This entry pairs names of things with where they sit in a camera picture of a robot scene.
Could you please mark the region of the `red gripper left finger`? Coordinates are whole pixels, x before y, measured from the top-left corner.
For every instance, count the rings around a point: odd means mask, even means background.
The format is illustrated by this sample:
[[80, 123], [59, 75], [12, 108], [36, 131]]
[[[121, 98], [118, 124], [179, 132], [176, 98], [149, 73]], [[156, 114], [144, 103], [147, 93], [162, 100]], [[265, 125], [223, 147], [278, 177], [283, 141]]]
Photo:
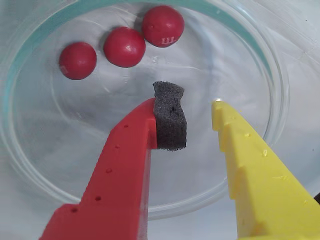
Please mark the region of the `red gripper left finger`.
[[109, 133], [78, 204], [64, 204], [47, 223], [43, 240], [145, 240], [151, 152], [186, 147], [184, 89], [157, 81], [154, 97]]

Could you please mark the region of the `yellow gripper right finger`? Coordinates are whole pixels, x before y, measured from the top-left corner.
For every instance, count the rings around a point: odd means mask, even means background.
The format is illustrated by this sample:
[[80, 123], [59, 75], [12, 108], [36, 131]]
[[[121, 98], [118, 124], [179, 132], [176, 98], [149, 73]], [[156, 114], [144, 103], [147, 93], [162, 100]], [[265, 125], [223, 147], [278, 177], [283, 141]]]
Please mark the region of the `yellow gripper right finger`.
[[228, 103], [211, 105], [240, 240], [317, 240], [320, 206]]

